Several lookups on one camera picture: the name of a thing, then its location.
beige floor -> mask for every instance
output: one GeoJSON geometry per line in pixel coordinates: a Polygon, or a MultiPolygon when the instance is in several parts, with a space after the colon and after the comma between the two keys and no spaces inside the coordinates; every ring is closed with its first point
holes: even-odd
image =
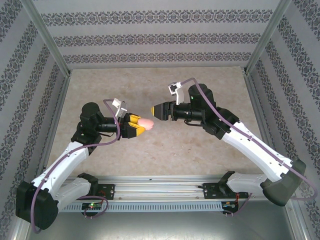
{"type": "MultiPolygon", "coordinates": [[[[226,171],[261,173],[242,153],[202,128],[155,119],[150,107],[175,98],[168,84],[195,77],[212,91],[217,106],[227,108],[257,136],[254,111],[240,67],[117,68],[73,70],[48,165],[63,152],[85,103],[96,102],[110,117],[103,99],[127,102],[131,113],[150,118],[154,128],[132,139],[98,147],[72,173],[96,176],[222,175],[226,171]]],[[[185,100],[188,88],[184,86],[185,100]]],[[[104,137],[103,142],[110,141],[104,137]]]]}

enclosure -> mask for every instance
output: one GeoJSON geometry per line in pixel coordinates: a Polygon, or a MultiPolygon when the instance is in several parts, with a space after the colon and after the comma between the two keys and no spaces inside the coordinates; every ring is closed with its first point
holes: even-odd
{"type": "MultiPolygon", "coordinates": [[[[175,100],[168,84],[191,77],[270,147],[302,160],[304,175],[319,185],[319,5],[319,0],[2,0],[0,239],[320,239],[319,197],[290,200],[285,207],[257,197],[239,219],[208,211],[115,211],[90,222],[65,212],[38,235],[15,215],[18,185],[31,182],[61,155],[82,106],[95,102],[110,116],[103,99],[125,101],[129,112],[154,121],[152,130],[134,139],[98,147],[67,180],[86,172],[119,184],[114,204],[131,204],[128,193],[134,198],[142,185],[148,186],[144,198],[154,189],[162,194],[182,185],[175,198],[191,194],[201,200],[203,194],[191,186],[227,171],[260,174],[240,151],[204,130],[152,116],[152,106],[175,100]]],[[[183,87],[186,101],[191,85],[183,87]]],[[[310,197],[314,190],[302,182],[295,194],[310,197]]]]}

pink object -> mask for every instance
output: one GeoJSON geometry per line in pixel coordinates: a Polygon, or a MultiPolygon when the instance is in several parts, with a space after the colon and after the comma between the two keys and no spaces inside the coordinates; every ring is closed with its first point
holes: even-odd
{"type": "Polygon", "coordinates": [[[138,125],[144,127],[145,130],[150,130],[154,127],[154,121],[147,118],[140,118],[138,120],[138,125]]]}

patterned wallpaper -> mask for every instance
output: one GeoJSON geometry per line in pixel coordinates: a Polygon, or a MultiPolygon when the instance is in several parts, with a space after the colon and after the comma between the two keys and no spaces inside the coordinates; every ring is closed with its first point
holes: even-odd
{"type": "Polygon", "coordinates": [[[15,222],[16,189],[39,169],[64,77],[18,0],[0,3],[0,240],[15,222]]]}
{"type": "Polygon", "coordinates": [[[34,3],[77,69],[245,66],[279,0],[34,3]]]}
{"type": "MultiPolygon", "coordinates": [[[[307,164],[320,186],[320,1],[293,0],[251,73],[273,145],[307,164]]],[[[298,195],[314,191],[302,183],[298,195]]],[[[311,239],[320,239],[320,197],[299,203],[311,239]]]]}

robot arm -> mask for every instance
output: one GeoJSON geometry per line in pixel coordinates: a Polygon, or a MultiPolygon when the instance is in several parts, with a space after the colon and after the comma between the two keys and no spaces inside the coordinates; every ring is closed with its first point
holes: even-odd
{"type": "Polygon", "coordinates": [[[240,174],[234,171],[227,172],[219,182],[219,190],[223,194],[227,195],[228,192],[263,194],[274,204],[284,206],[302,180],[283,166],[283,164],[286,164],[303,175],[306,169],[305,163],[299,159],[293,162],[289,158],[274,151],[252,134],[232,112],[218,107],[214,101],[212,91],[208,89],[205,84],[199,84],[199,86],[218,113],[231,125],[251,136],[250,139],[244,137],[241,133],[219,119],[205,102],[196,85],[192,85],[188,90],[190,103],[184,103],[181,100],[183,99],[181,82],[171,83],[168,87],[171,95],[176,95],[176,101],[164,102],[152,107],[152,114],[163,121],[168,120],[169,116],[172,121],[183,119],[187,125],[191,126],[194,126],[194,124],[189,123],[191,121],[200,122],[198,126],[201,126],[207,133],[214,135],[219,140],[223,140],[238,149],[263,171],[264,174],[254,175],[240,174]],[[283,164],[276,161],[264,149],[257,145],[253,139],[258,141],[258,143],[269,150],[274,156],[281,159],[283,164]]]}
{"type": "MultiPolygon", "coordinates": [[[[145,131],[143,127],[137,124],[141,117],[127,113],[125,102],[115,99],[113,105],[117,107],[115,116],[120,123],[120,137],[134,138],[145,131]]],[[[68,153],[83,146],[98,144],[102,139],[100,132],[117,133],[117,131],[117,125],[113,117],[104,117],[99,106],[94,102],[85,104],[76,132],[60,157],[32,182],[23,181],[18,186],[15,214],[31,222],[32,200],[36,189],[41,185],[49,171],[52,172],[45,179],[35,198],[34,222],[40,229],[47,229],[54,222],[58,213],[78,198],[86,195],[97,196],[98,179],[87,173],[78,175],[72,183],[61,188],[67,177],[82,161],[89,157],[96,146],[84,147],[71,154],[68,153]],[[66,154],[67,157],[54,167],[66,154]]]]}

